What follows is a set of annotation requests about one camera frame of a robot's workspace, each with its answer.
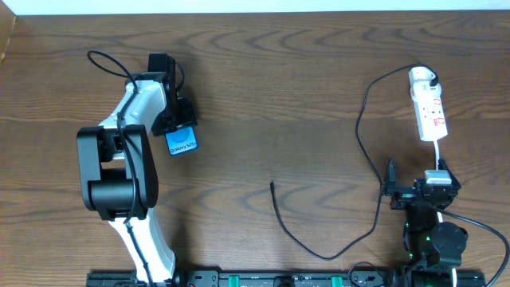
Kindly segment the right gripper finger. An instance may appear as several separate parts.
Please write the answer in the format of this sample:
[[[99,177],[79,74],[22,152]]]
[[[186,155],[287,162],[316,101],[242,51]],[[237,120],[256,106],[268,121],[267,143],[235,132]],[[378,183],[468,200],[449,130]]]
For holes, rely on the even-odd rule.
[[[394,159],[390,157],[387,161],[386,165],[386,175],[383,181],[383,186],[385,188],[389,187],[395,187],[397,185],[396,183],[396,173],[395,173],[395,164]]]
[[[440,158],[437,161],[437,170],[438,178],[440,179],[441,183],[455,183],[457,181],[457,178],[453,174],[453,172],[449,169],[449,166],[447,165],[446,161],[443,158]]]

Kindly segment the blue Galaxy smartphone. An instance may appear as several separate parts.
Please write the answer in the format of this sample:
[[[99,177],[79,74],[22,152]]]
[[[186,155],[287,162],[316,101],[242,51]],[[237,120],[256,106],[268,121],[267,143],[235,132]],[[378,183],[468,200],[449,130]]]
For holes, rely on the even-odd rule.
[[[172,156],[185,154],[198,148],[198,141],[192,127],[167,133],[165,139],[168,151]]]

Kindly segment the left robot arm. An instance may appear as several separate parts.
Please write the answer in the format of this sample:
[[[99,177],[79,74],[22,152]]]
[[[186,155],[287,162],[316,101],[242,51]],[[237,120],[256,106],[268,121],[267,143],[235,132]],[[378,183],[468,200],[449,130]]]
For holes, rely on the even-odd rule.
[[[148,139],[164,136],[171,155],[197,149],[197,120],[180,87],[173,72],[130,75],[112,114],[76,136],[84,204],[124,242],[135,264],[132,284],[186,284],[155,211],[159,179]]]

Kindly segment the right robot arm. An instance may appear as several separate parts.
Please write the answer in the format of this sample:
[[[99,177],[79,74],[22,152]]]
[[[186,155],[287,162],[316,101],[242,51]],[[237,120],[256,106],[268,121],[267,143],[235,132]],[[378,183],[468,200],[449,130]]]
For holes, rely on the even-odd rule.
[[[410,262],[395,272],[395,286],[454,286],[453,270],[461,265],[467,245],[467,231],[439,214],[458,195],[461,184],[443,159],[437,170],[426,170],[412,187],[400,187],[394,160],[388,159],[383,194],[390,196],[390,208],[406,212],[402,241]]]

